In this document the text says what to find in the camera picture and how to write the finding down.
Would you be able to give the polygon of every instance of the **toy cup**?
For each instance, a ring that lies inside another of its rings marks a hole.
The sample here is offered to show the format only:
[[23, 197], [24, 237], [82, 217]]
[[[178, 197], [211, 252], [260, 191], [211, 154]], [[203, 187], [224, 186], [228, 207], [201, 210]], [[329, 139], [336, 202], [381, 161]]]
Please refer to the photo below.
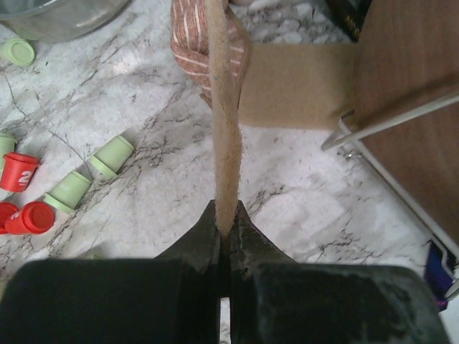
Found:
[[15, 37], [0, 44], [0, 58], [7, 59], [17, 66], [27, 67], [35, 60], [35, 51], [27, 41]]
[[44, 202], [67, 214], [75, 210], [81, 198], [89, 189], [91, 181], [72, 171], [67, 174], [49, 193], [44, 194]]
[[8, 134], [0, 134], [0, 171], [3, 170], [5, 166], [5, 159], [3, 156], [10, 152], [14, 152], [14, 146], [16, 145], [16, 139]]
[[0, 234], [8, 234], [5, 222], [11, 215], [19, 210], [17, 206], [9, 202], [0, 202]]
[[112, 138], [96, 154], [90, 162], [107, 178], [115, 178], [121, 166], [134, 152], [134, 147], [121, 135]]
[[0, 188], [23, 192], [29, 185], [35, 170], [39, 166], [39, 160], [33, 156], [19, 153], [4, 155], [5, 166], [0, 180]]
[[6, 220], [5, 229], [14, 235], [38, 235], [48, 231], [54, 222], [55, 215], [50, 206], [43, 202], [31, 202]]

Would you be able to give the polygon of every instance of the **red plastic cup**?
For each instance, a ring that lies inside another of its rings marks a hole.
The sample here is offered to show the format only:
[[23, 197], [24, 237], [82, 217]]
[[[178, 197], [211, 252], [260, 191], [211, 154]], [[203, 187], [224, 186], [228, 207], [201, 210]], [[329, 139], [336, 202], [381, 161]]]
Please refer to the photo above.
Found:
[[6, 220], [19, 210], [17, 206], [9, 202], [0, 202], [0, 235], [8, 234], [5, 229]]
[[5, 167], [0, 179], [0, 188], [12, 192], [23, 192], [40, 165], [39, 160], [33, 156], [13, 152], [5, 154], [4, 158]]
[[37, 235], [48, 231], [54, 222], [55, 214], [50, 206], [43, 202], [31, 202], [6, 220], [5, 229], [14, 235]]

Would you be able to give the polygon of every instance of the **white marble surface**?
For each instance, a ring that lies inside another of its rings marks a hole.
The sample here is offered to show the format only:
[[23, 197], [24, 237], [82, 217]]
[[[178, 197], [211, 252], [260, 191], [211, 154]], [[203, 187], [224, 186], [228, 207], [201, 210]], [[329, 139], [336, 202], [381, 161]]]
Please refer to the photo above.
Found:
[[[199, 218], [214, 193], [210, 112], [169, 49], [165, 0], [134, 0], [109, 25], [73, 42], [36, 44], [28, 68], [0, 62], [0, 130], [42, 165], [18, 206], [39, 198], [113, 136], [137, 148], [112, 181], [94, 183], [72, 215], [40, 236], [0, 236], [0, 280], [25, 262], [155, 257]], [[258, 42], [336, 42], [345, 36], [308, 4], [247, 14]], [[0, 38], [11, 32], [0, 28]], [[243, 128], [240, 198], [255, 224], [299, 262], [397, 264], [421, 273], [427, 237], [363, 167], [319, 146], [328, 133]], [[443, 314], [454, 331], [459, 301]], [[227, 312], [222, 342], [228, 341]], [[459, 343], [459, 332], [451, 332]]]

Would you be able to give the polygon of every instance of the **printed number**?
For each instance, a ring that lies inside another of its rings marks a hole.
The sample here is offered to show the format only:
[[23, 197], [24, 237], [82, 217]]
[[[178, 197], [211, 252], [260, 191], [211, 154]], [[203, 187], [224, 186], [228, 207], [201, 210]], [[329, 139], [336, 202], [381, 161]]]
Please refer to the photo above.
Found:
[[19, 182], [19, 185], [23, 186], [23, 185], [27, 185], [30, 181], [30, 177], [32, 177], [32, 172], [31, 171], [24, 171], [22, 172], [21, 174], [21, 178], [19, 178], [18, 182]]

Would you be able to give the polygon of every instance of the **striped fabric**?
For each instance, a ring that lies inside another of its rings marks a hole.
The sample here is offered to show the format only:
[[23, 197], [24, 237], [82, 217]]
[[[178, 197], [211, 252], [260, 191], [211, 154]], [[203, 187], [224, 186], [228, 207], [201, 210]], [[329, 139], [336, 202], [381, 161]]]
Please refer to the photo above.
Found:
[[[223, 0], [228, 18], [232, 76], [242, 86], [250, 51], [250, 40], [242, 23]], [[209, 81], [209, 37], [204, 0], [172, 0], [171, 49], [179, 66], [202, 87], [202, 98], [212, 104]]]

